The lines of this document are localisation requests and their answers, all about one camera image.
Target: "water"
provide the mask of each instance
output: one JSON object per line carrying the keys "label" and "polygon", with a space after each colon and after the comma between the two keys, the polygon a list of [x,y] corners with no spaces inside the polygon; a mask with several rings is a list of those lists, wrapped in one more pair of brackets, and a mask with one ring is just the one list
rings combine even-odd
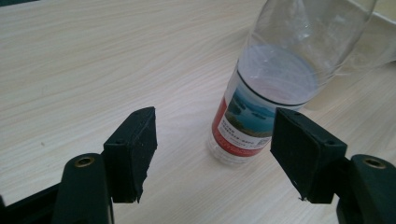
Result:
{"label": "water", "polygon": [[251,160],[269,142],[276,107],[298,110],[318,89],[311,66],[277,46],[249,47],[236,68],[208,141],[227,164]]}

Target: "black robotic claw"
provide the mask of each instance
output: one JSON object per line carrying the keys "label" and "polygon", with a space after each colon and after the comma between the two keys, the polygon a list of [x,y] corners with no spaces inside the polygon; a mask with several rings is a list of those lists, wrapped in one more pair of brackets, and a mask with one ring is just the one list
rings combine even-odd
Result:
{"label": "black robotic claw", "polygon": [[396,169],[367,155],[345,158],[347,145],[303,114],[276,110],[271,152],[302,199],[331,203],[342,224],[394,223]]}
{"label": "black robotic claw", "polygon": [[104,144],[102,155],[75,157],[60,184],[5,207],[0,223],[113,223],[112,202],[133,203],[157,148],[155,108],[132,113]]}

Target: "light wood tabletop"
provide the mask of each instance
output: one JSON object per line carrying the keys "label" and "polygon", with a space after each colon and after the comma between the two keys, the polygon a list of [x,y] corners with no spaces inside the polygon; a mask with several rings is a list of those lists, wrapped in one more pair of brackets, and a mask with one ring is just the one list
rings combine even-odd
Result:
{"label": "light wood tabletop", "polygon": [[[158,149],[140,203],[116,223],[337,223],[299,200],[269,151],[229,167],[206,148],[210,124],[262,0],[41,0],[0,7],[0,194],[6,204],[60,182],[77,155],[137,109],[155,106]],[[396,64],[302,113],[396,164]]]}

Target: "screw hole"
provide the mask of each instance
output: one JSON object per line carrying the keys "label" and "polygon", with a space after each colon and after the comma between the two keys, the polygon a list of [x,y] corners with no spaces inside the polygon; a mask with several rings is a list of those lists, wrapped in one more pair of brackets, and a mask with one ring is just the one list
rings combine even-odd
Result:
{"label": "screw hole", "polygon": [[75,166],[80,168],[80,167],[85,167],[93,164],[95,159],[93,157],[83,157],[75,162]]}
{"label": "screw hole", "polygon": [[326,144],[332,146],[335,144],[335,142],[333,140],[327,140]]}
{"label": "screw hole", "polygon": [[366,163],[366,165],[371,166],[375,169],[385,169],[387,166],[382,163],[381,161],[375,160],[375,159],[371,159],[371,158],[366,158],[363,160],[364,163]]}

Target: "plastic water bottle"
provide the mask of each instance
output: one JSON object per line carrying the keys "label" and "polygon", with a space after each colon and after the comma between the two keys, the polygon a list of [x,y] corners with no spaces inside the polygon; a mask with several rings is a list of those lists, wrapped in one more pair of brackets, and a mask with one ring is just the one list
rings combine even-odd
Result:
{"label": "plastic water bottle", "polygon": [[375,0],[319,2],[267,1],[212,123],[208,147],[220,161],[251,160],[271,140],[276,108],[298,110],[318,93],[352,50]]}

